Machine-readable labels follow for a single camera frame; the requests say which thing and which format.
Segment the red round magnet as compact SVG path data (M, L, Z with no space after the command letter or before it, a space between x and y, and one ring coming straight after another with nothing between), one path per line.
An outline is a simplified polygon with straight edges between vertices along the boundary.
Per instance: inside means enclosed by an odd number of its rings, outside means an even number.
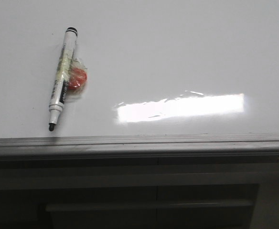
M87 81L87 71L82 68L72 68L69 79L69 90L80 90L84 87Z

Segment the white black whiteboard marker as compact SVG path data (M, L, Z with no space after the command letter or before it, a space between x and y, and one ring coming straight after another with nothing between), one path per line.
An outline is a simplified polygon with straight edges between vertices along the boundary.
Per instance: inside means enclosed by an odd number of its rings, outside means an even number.
M76 28L69 27L66 29L49 102L49 131L55 129L64 109L70 79L69 72L76 50L77 37L78 32Z

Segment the white whiteboard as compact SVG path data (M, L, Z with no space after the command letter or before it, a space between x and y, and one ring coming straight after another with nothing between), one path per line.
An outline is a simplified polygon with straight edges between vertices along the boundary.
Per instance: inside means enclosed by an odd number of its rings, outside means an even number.
M53 132L68 27L88 68ZM279 0L0 0L0 138L279 133Z

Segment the grey aluminium whiteboard frame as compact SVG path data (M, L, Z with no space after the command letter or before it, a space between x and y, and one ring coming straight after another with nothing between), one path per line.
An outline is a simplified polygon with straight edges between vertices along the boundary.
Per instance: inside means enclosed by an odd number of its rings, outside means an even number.
M0 161L279 155L279 134L0 138Z

